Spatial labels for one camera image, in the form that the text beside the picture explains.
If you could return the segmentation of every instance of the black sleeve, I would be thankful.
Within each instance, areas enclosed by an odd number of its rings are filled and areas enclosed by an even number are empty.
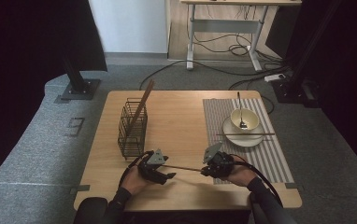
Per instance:
[[[256,177],[248,185],[248,189],[255,194],[257,202],[263,209],[269,223],[272,224],[291,224],[297,223],[290,214],[278,204],[272,192],[265,187],[263,181]]]
[[[108,208],[103,216],[102,224],[118,224],[121,223],[121,215],[125,204],[132,197],[132,194],[124,188],[119,188],[114,199],[109,202]]]

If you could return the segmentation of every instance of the hand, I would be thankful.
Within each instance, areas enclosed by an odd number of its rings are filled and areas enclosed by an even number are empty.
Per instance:
[[[238,156],[234,156],[234,161],[242,161]],[[234,170],[227,177],[221,178],[221,180],[228,180],[231,183],[240,187],[246,187],[249,182],[257,177],[251,169],[243,165],[236,165]]]
[[[137,195],[151,182],[144,179],[138,172],[137,166],[132,167],[123,179],[121,187],[127,189],[132,195]]]

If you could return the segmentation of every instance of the wire basket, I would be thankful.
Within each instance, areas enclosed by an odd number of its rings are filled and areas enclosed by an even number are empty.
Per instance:
[[[144,142],[147,130],[147,108],[141,109],[141,112],[129,132],[129,125],[139,107],[141,99],[128,98],[121,112],[121,121],[119,126],[118,146],[122,156],[127,160],[129,157],[138,157],[144,153]]]

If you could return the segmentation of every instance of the tripod base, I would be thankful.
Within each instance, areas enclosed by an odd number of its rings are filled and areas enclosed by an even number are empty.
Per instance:
[[[318,108],[319,104],[314,96],[315,87],[310,83],[305,82],[302,88],[295,93],[288,92],[287,81],[274,81],[271,82],[278,102],[283,104],[303,104],[305,107]]]
[[[85,82],[85,88],[83,91],[75,91],[71,83],[67,85],[64,93],[60,97],[61,101],[69,100],[92,100],[94,93],[99,86],[100,79],[83,79]]]

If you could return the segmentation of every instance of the white wall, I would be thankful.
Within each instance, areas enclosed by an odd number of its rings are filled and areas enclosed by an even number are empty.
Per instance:
[[[165,1],[89,0],[104,52],[167,53]]]

